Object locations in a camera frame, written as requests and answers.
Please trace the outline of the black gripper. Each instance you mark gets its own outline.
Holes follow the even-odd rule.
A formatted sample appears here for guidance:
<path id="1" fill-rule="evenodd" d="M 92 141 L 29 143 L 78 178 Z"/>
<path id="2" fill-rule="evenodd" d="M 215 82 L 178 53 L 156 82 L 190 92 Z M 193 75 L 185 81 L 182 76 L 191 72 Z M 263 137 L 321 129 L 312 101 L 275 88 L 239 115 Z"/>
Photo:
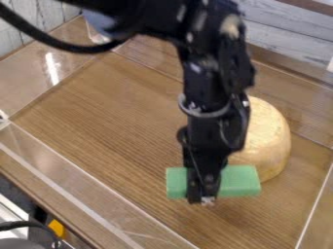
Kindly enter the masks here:
<path id="1" fill-rule="evenodd" d="M 187 125 L 178 131 L 176 139 L 182 146 L 190 204 L 217 198 L 227 158 L 245 146 L 251 113 L 246 90 L 254 78 L 251 64 L 217 68 L 194 62 L 183 64 L 178 106 Z"/>

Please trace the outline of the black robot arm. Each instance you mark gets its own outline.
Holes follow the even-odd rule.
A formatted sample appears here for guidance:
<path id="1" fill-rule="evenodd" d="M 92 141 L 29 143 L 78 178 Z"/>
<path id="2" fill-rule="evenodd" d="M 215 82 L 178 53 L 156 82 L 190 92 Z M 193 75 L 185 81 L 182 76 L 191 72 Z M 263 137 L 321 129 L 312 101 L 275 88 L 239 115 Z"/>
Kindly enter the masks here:
<path id="1" fill-rule="evenodd" d="M 166 170 L 166 196 L 207 204 L 219 197 L 254 196 L 261 188 L 251 165 L 229 157 L 246 143 L 251 104 L 247 89 L 257 70 L 246 45 L 246 25 L 233 0 L 56 0 L 82 9 L 102 45 L 64 42 L 0 3 L 0 19 L 49 47 L 103 53 L 136 35 L 170 42 L 183 70 L 178 106 L 187 125 L 176 132 L 183 165 Z"/>

